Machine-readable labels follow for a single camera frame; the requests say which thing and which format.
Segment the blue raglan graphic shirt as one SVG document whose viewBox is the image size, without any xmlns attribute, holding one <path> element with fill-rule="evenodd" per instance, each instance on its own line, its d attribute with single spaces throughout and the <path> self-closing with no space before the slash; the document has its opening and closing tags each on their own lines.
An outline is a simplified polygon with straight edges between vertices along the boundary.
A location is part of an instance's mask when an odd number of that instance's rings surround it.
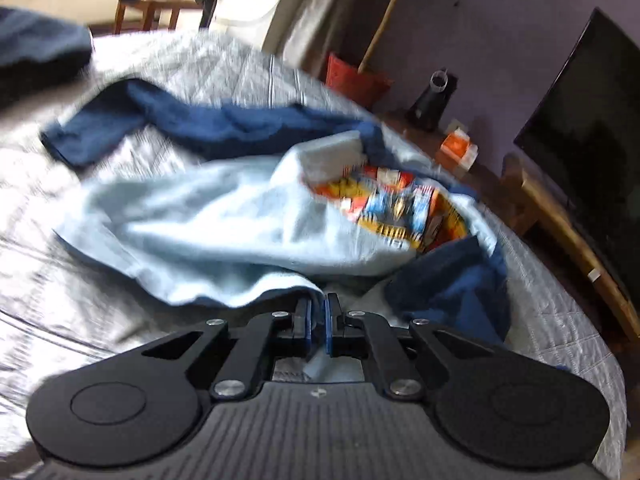
<svg viewBox="0 0 640 480">
<path fill-rule="evenodd" d="M 496 233 L 463 186 L 401 158 L 376 122 L 296 103 L 188 104 L 130 78 L 40 139 L 84 171 L 147 126 L 201 163 L 85 181 L 55 228 L 73 256 L 171 307 L 236 309 L 291 292 L 322 302 L 340 284 L 402 322 L 506 340 Z"/>
</svg>

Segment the orange white tissue box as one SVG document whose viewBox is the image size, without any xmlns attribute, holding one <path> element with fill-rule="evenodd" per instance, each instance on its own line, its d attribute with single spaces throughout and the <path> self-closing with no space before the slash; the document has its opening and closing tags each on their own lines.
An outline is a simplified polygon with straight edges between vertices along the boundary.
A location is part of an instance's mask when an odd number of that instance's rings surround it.
<svg viewBox="0 0 640 480">
<path fill-rule="evenodd" d="M 478 146 L 460 127 L 449 131 L 435 154 L 440 166 L 458 178 L 469 173 L 477 160 Z"/>
</svg>

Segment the wooden TV cabinet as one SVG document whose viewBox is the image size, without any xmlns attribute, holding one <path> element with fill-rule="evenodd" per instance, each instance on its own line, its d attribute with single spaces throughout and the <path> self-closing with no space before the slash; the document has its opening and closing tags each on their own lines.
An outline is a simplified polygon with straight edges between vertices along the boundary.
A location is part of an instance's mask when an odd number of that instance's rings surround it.
<svg viewBox="0 0 640 480">
<path fill-rule="evenodd" d="M 441 149 L 444 135 L 410 126 L 401 112 L 378 115 L 437 165 L 472 188 L 551 271 L 586 311 L 616 354 L 639 354 L 639 315 L 560 202 L 529 174 L 521 159 L 506 155 L 501 176 L 476 162 L 460 167 Z"/>
</svg>

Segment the black cylindrical speaker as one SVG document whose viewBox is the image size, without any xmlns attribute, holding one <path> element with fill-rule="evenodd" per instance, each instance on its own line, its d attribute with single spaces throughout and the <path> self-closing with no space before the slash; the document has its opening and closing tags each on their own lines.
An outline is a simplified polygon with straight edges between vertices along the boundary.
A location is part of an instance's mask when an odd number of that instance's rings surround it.
<svg viewBox="0 0 640 480">
<path fill-rule="evenodd" d="M 426 89 L 405 114 L 406 121 L 427 132 L 437 130 L 440 118 L 458 88 L 458 81 L 459 78 L 446 68 L 435 70 Z"/>
</svg>

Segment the red plant pot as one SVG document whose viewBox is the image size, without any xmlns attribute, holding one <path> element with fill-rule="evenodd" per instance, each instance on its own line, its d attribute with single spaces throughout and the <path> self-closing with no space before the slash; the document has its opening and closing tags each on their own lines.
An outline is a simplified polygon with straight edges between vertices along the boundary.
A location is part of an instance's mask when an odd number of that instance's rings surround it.
<svg viewBox="0 0 640 480">
<path fill-rule="evenodd" d="M 359 73 L 356 67 L 342 61 L 334 53 L 330 53 L 326 66 L 326 85 L 359 106 L 370 110 L 384 98 L 392 82 L 379 74 Z"/>
</svg>

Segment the silver quilted table cover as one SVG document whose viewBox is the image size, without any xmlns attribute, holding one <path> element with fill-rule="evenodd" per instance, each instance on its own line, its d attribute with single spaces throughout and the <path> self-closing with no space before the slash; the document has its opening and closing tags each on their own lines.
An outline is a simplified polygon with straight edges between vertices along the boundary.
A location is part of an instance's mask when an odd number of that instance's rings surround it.
<svg viewBox="0 0 640 480">
<path fill-rule="evenodd" d="M 228 160 L 137 126 L 85 171 L 40 136 L 67 125 L 114 82 L 141 78 L 188 105 L 302 104 L 366 113 L 272 55 L 216 32 L 96 40 L 76 84 L 1 115 L 1 474 L 25 479 L 39 457 L 25 422 L 47 379 L 212 315 L 237 321 L 290 292 L 387 312 L 383 290 L 410 260 L 312 194 L 363 159 L 344 127 L 282 153 Z"/>
</svg>

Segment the beige curtain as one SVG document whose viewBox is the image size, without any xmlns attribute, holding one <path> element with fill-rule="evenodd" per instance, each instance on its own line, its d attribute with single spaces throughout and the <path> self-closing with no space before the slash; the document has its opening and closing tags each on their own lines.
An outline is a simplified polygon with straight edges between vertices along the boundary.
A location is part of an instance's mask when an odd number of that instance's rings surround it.
<svg viewBox="0 0 640 480">
<path fill-rule="evenodd" d="M 212 27 L 318 79 L 356 0 L 218 0 Z"/>
</svg>

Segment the black flat screen television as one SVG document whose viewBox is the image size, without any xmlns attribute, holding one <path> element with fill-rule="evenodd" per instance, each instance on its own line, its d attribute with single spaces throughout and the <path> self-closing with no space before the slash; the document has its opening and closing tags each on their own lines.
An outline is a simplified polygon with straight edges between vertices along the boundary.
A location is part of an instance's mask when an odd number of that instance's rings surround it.
<svg viewBox="0 0 640 480">
<path fill-rule="evenodd" d="M 514 140 L 564 194 L 633 304 L 639 301 L 639 48 L 594 9 Z"/>
</svg>

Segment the plant trunk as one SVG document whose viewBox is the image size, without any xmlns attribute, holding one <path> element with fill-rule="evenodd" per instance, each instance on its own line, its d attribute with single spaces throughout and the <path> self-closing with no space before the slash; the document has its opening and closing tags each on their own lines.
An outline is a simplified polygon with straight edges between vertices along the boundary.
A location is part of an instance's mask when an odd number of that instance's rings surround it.
<svg viewBox="0 0 640 480">
<path fill-rule="evenodd" d="M 387 6 L 381 18 L 381 21 L 378 23 L 378 27 L 375 29 L 375 33 L 371 41 L 369 42 L 367 50 L 366 52 L 364 52 L 364 55 L 358 66 L 358 73 L 362 74 L 367 70 L 370 59 L 372 58 L 372 55 L 376 47 L 378 46 L 378 43 L 380 42 L 384 32 L 386 31 L 388 23 L 390 22 L 390 17 L 392 16 L 393 10 L 395 10 L 395 6 L 397 3 L 398 3 L 398 0 L 390 0 L 387 3 Z"/>
</svg>

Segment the wooden chair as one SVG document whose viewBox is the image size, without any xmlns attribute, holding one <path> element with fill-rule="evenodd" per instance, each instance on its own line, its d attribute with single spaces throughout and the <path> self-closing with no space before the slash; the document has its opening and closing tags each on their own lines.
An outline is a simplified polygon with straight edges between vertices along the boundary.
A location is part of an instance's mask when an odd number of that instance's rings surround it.
<svg viewBox="0 0 640 480">
<path fill-rule="evenodd" d="M 113 34 L 119 35 L 124 31 L 125 14 L 128 9 L 142 14 L 140 23 L 134 26 L 137 32 L 150 32 L 158 29 L 162 21 L 162 14 L 169 12 L 168 30 L 175 30 L 182 11 L 203 10 L 201 3 L 196 0 L 119 0 L 116 6 Z"/>
</svg>

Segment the dark navy folded garment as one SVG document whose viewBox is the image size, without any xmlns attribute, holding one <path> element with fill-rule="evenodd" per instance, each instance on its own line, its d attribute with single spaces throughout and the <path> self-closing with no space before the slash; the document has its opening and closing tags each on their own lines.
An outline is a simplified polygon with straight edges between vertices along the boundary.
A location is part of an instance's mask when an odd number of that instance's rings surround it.
<svg viewBox="0 0 640 480">
<path fill-rule="evenodd" d="M 1 107 L 75 79 L 93 52 L 90 30 L 19 8 L 1 9 Z"/>
</svg>

